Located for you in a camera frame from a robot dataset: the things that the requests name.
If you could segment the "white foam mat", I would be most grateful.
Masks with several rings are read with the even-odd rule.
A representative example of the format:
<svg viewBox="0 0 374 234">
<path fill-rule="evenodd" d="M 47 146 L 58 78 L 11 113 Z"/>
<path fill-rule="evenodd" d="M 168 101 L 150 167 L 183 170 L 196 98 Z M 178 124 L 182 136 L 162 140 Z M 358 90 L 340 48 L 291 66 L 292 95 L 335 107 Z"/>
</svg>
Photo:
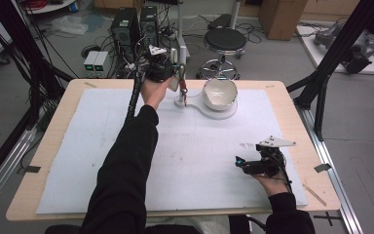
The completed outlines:
<svg viewBox="0 0 374 234">
<path fill-rule="evenodd" d="M 40 215 L 82 214 L 97 172 L 121 130 L 129 89 L 87 89 L 61 141 L 38 205 Z M 259 142 L 280 137 L 267 93 L 241 90 L 236 113 L 225 120 L 175 105 L 168 92 L 158 108 L 159 139 L 147 180 L 150 212 L 267 209 L 263 187 L 236 166 L 258 160 Z"/>
</svg>

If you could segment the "white plastic bag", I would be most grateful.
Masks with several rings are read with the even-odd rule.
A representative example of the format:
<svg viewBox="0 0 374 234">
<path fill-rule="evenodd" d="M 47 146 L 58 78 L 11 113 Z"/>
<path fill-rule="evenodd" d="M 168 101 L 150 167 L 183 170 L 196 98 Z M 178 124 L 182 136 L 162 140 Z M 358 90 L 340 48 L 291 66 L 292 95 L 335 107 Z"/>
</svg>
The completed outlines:
<svg viewBox="0 0 374 234">
<path fill-rule="evenodd" d="M 52 30 L 72 35 L 84 35 L 89 26 L 83 23 L 83 19 L 74 16 L 64 16 L 51 21 Z"/>
</svg>

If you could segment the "thin wooden stick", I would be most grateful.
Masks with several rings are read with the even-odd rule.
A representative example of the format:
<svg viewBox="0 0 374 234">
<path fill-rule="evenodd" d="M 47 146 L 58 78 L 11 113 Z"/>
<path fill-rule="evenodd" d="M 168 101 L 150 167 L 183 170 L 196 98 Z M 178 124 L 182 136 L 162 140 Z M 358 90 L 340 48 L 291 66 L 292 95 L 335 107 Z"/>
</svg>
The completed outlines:
<svg viewBox="0 0 374 234">
<path fill-rule="evenodd" d="M 308 185 L 304 184 L 303 183 L 303 186 L 305 187 L 305 189 L 313 196 L 315 197 L 323 206 L 327 207 L 327 204 L 326 202 L 318 196 L 318 194 L 311 188 L 309 187 Z"/>
</svg>

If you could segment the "black metal frame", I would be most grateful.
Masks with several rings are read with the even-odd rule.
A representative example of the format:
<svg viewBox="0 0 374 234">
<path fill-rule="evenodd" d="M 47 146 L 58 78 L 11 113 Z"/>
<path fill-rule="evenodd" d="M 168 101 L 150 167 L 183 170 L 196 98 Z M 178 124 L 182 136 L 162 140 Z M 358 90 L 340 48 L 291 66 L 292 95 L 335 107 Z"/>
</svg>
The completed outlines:
<svg viewBox="0 0 374 234">
<path fill-rule="evenodd" d="M 303 88 L 302 93 L 293 101 L 303 110 L 309 110 L 312 101 L 317 100 L 314 133 L 320 141 L 323 141 L 322 122 L 328 81 L 360 33 L 373 20 L 374 0 L 360 0 L 318 67 L 306 78 L 286 87 L 289 93 Z"/>
<path fill-rule="evenodd" d="M 0 147 L 1 167 L 20 135 L 38 122 L 40 108 L 60 101 L 65 92 L 60 81 L 70 82 L 73 77 L 44 57 L 12 0 L 0 0 L 0 22 L 12 39 L 12 43 L 9 43 L 0 34 L 0 44 L 15 62 L 21 77 L 29 84 L 30 103 L 25 114 Z"/>
</svg>

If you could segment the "white key stand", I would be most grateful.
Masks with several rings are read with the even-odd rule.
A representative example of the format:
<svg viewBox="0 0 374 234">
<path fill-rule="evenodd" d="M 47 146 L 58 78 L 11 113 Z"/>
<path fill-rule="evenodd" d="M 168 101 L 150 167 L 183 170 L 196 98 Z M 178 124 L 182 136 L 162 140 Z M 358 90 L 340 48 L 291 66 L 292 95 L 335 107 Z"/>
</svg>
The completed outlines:
<svg viewBox="0 0 374 234">
<path fill-rule="evenodd" d="M 187 104 L 181 100 L 181 96 L 175 98 L 174 103 L 178 107 L 192 107 L 202 113 L 205 117 L 213 119 L 213 120 L 225 120 L 231 118 L 235 115 L 238 103 L 234 101 L 232 105 L 230 105 L 226 110 L 215 110 L 209 108 L 205 103 L 205 98 L 203 93 L 199 93 L 198 95 L 187 97 Z"/>
</svg>

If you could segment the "grey power supply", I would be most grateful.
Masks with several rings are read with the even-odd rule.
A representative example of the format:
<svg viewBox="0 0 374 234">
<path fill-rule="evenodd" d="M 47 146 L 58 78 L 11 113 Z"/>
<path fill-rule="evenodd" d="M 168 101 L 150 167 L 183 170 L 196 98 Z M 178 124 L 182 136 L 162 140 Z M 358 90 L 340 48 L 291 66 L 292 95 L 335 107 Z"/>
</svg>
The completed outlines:
<svg viewBox="0 0 374 234">
<path fill-rule="evenodd" d="M 84 61 L 84 67 L 89 78 L 94 77 L 94 62 L 97 58 L 98 51 L 90 51 Z"/>
<path fill-rule="evenodd" d="M 109 55 L 107 52 L 99 52 L 93 63 L 95 75 L 98 78 L 105 78 L 107 75 L 107 67 L 109 64 Z"/>
</svg>

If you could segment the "aluminium rail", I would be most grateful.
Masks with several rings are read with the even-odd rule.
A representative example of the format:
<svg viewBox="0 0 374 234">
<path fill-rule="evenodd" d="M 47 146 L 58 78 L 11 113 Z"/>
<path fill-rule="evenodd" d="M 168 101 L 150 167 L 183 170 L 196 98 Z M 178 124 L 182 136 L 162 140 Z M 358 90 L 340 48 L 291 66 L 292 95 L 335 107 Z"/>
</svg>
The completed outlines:
<svg viewBox="0 0 374 234">
<path fill-rule="evenodd" d="M 14 172 L 21 157 L 26 153 L 36 137 L 36 131 L 24 131 L 18 138 L 9 143 L 2 155 L 4 160 L 0 164 L 0 191 Z"/>
<path fill-rule="evenodd" d="M 323 164 L 328 163 L 332 166 L 332 168 L 326 172 L 339 199 L 339 213 L 347 229 L 347 232 L 349 234 L 363 234 L 362 228 L 356 217 L 353 206 L 351 205 L 350 199 L 345 191 L 337 170 L 334 167 L 330 153 L 324 141 L 320 140 L 318 135 L 314 131 L 314 115 L 310 110 L 304 110 L 301 107 L 296 107 L 296 110 L 305 125 L 307 133 L 313 143 L 313 146 L 315 147 L 320 161 Z"/>
</svg>

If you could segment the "white pole stand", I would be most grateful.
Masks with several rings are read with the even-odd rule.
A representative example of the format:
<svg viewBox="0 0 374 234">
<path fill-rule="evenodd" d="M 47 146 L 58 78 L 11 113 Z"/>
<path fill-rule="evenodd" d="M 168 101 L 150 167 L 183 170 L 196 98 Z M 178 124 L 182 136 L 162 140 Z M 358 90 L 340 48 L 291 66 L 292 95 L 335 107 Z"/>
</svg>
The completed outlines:
<svg viewBox="0 0 374 234">
<path fill-rule="evenodd" d="M 179 46 L 179 61 L 186 63 L 190 57 L 186 42 L 183 37 L 183 0 L 176 0 L 177 2 L 177 30 L 176 40 Z"/>
</svg>

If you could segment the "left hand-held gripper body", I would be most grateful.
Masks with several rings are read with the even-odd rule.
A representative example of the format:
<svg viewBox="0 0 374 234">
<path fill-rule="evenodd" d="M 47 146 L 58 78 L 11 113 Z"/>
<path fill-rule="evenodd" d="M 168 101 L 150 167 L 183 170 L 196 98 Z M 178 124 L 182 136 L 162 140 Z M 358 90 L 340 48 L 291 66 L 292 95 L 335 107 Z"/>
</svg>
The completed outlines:
<svg viewBox="0 0 374 234">
<path fill-rule="evenodd" d="M 164 82 L 175 73 L 168 51 L 153 45 L 148 46 L 145 76 L 153 82 Z"/>
</svg>

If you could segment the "person's left hand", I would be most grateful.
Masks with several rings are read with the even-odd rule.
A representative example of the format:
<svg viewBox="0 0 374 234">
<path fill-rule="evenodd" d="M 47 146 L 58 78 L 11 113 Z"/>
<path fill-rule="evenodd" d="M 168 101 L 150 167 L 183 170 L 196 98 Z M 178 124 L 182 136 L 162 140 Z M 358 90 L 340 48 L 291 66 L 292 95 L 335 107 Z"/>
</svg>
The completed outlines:
<svg viewBox="0 0 374 234">
<path fill-rule="evenodd" d="M 158 109 L 171 81 L 172 79 L 168 78 L 165 82 L 156 83 L 146 79 L 141 87 L 141 95 L 144 103 L 150 105 L 154 109 Z"/>
</svg>

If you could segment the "black tape cross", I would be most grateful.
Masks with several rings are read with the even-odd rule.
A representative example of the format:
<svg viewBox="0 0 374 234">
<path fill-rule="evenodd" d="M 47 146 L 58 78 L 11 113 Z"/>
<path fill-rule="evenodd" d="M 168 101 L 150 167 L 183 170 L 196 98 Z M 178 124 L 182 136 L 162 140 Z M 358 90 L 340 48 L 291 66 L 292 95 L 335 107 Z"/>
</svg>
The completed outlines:
<svg viewBox="0 0 374 234">
<path fill-rule="evenodd" d="M 336 220 L 341 220 L 340 216 L 330 215 L 329 212 L 325 212 L 324 214 L 315 214 L 314 218 L 324 219 L 330 226 L 333 226 Z"/>
</svg>

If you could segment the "wooden table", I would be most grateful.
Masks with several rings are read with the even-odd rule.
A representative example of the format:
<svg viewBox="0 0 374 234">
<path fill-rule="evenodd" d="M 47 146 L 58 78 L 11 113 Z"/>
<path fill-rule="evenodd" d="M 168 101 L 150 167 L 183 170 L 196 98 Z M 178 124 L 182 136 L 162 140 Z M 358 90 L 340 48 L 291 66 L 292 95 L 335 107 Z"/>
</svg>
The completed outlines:
<svg viewBox="0 0 374 234">
<path fill-rule="evenodd" d="M 50 166 L 56 157 L 64 133 L 73 117 L 81 94 L 87 89 L 130 89 L 133 81 L 128 79 L 76 79 L 69 83 L 43 139 L 32 159 L 38 166 L 37 173 L 23 177 L 11 205 L 6 211 L 9 221 L 78 219 L 81 214 L 37 214 Z M 290 150 L 296 171 L 302 178 L 302 190 L 306 193 L 309 212 L 336 211 L 341 203 L 326 173 L 318 173 L 315 166 L 328 160 L 324 142 L 314 130 L 314 118 L 308 110 L 293 105 L 286 87 L 280 81 L 239 80 L 241 90 L 264 90 L 277 116 L 283 136 L 297 142 Z"/>
</svg>

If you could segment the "person's right hand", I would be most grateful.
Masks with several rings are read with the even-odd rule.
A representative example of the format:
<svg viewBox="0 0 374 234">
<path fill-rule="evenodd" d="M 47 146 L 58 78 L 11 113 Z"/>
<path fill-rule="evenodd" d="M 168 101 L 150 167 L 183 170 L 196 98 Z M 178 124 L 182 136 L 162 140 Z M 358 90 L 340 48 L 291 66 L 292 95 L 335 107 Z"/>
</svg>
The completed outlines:
<svg viewBox="0 0 374 234">
<path fill-rule="evenodd" d="M 268 196 L 288 192 L 288 188 L 282 174 L 276 174 L 274 176 L 252 175 L 252 177 L 263 186 Z"/>
</svg>

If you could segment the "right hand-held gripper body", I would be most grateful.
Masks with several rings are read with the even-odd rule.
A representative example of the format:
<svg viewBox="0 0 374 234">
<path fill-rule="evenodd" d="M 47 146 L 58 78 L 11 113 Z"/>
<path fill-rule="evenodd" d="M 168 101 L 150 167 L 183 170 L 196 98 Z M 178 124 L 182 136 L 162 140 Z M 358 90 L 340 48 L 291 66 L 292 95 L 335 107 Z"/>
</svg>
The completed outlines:
<svg viewBox="0 0 374 234">
<path fill-rule="evenodd" d="M 252 175 L 265 174 L 268 177 L 275 176 L 280 170 L 285 168 L 285 157 L 281 152 L 281 147 L 295 145 L 295 141 L 275 136 L 269 136 L 261 140 L 256 144 L 256 150 L 261 155 L 261 159 L 252 163 L 250 173 Z"/>
</svg>

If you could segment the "white platform board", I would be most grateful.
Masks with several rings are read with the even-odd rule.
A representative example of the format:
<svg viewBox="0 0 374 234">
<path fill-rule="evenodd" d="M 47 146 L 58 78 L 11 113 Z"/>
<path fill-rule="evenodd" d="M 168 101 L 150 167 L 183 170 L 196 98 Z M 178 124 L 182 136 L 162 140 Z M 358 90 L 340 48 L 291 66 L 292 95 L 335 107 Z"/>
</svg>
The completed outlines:
<svg viewBox="0 0 374 234">
<path fill-rule="evenodd" d="M 322 45 L 316 45 L 314 43 L 316 30 L 309 26 L 297 26 L 297 32 L 301 35 L 301 40 L 303 41 L 304 47 L 310 55 L 312 62 L 315 67 L 318 67 L 319 63 L 322 61 L 327 50 Z M 367 65 L 360 71 L 360 74 L 374 75 L 374 57 L 369 58 L 371 63 Z"/>
</svg>

